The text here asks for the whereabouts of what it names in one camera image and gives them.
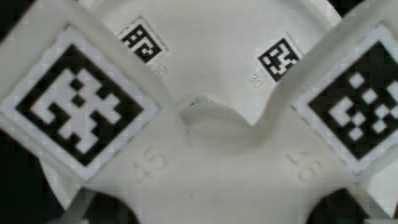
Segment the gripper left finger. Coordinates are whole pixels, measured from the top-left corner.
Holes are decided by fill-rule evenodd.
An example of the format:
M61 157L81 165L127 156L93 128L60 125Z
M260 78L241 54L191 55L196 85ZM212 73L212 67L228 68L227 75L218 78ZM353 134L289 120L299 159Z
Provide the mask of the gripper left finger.
M141 224L122 200L83 188L56 224Z

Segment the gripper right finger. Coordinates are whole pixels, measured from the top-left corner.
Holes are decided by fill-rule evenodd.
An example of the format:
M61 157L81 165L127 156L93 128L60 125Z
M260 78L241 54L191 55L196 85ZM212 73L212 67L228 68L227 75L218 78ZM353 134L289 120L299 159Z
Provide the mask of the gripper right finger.
M365 224L369 220L390 220L370 193L362 186L340 188L317 203L306 224Z

